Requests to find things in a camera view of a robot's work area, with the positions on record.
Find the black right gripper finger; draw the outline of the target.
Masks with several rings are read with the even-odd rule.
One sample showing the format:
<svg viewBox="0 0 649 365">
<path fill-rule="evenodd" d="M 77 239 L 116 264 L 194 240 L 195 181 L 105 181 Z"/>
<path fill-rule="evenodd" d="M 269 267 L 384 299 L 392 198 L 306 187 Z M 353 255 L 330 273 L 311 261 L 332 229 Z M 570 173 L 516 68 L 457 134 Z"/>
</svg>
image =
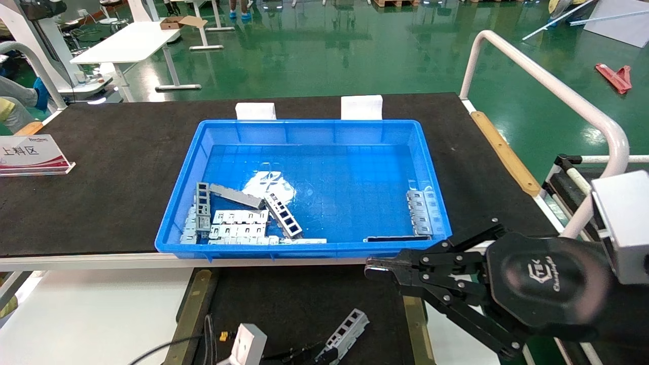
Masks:
<svg viewBox="0 0 649 365">
<path fill-rule="evenodd" d="M 486 259 L 475 247 L 495 242 L 506 234 L 503 224 L 479 224 L 425 249 L 402 249 L 396 256 L 369 257 L 365 274 L 405 274 L 411 270 L 433 274 L 475 274 L 486 268 Z"/>
<path fill-rule="evenodd" d="M 367 279 L 393 282 L 401 295 L 421 298 L 501 358 L 512 360 L 522 355 L 524 340 L 480 314 L 453 295 L 450 289 L 431 283 L 432 279 L 436 279 L 435 275 L 425 279 L 426 275 L 418 270 L 366 271 Z"/>
</svg>

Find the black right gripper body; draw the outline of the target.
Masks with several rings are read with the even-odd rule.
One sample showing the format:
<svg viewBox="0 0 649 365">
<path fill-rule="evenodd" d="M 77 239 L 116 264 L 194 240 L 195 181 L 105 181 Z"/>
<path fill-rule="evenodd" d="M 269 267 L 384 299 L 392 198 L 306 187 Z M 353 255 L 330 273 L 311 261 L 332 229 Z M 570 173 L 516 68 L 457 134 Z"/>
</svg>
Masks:
<svg viewBox="0 0 649 365">
<path fill-rule="evenodd" d="M 510 232 L 485 259 L 494 302 L 531 330 L 592 326 L 605 308 L 611 270 L 593 243 Z"/>
</svg>

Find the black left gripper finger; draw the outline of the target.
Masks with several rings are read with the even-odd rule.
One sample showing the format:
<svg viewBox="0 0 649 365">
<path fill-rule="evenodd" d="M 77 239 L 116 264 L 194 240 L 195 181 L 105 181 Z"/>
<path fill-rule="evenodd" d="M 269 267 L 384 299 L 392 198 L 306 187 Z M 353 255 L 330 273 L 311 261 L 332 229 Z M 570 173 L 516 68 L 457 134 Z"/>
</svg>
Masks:
<svg viewBox="0 0 649 365">
<path fill-rule="evenodd" d="M 313 347 L 292 348 L 276 355 L 264 356 L 264 364 L 331 364 L 334 360 L 338 360 L 337 349 L 314 355 Z"/>
</svg>

